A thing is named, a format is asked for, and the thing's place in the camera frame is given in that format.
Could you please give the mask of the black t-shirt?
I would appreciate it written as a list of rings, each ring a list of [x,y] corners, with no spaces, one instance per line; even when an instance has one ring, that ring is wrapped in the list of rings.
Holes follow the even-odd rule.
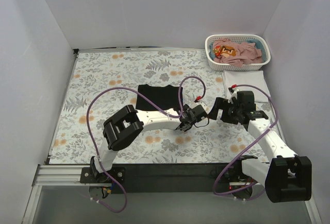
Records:
[[[138,86],[138,92],[148,98],[162,110],[174,109],[179,111],[178,100],[179,87],[167,85],[165,87],[153,87],[148,84]],[[140,95],[137,97],[136,109],[141,111],[157,111],[148,101]]]

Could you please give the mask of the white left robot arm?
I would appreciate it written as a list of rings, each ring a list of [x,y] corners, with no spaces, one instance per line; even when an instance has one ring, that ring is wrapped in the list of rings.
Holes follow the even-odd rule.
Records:
[[[113,172],[113,162],[120,150],[131,145],[142,131],[180,130],[188,131],[195,124],[208,120],[206,106],[193,103],[192,107],[183,106],[183,114],[173,108],[161,111],[136,110],[127,105],[104,122],[103,141],[98,155],[91,158],[90,170],[98,183],[107,182],[109,176],[118,179]]]

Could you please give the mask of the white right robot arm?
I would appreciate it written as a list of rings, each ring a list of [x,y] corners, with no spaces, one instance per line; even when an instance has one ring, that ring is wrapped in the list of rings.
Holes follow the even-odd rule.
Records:
[[[216,119],[221,110],[221,121],[229,124],[241,124],[255,138],[269,164],[262,163],[255,156],[246,156],[251,146],[243,149],[220,172],[216,181],[229,173],[230,179],[245,181],[251,178],[261,184],[271,202],[308,201],[312,190],[312,164],[307,156],[299,156],[290,149],[280,136],[273,131],[264,111],[256,109],[254,93],[231,88],[230,99],[218,97],[209,113],[210,119]]]

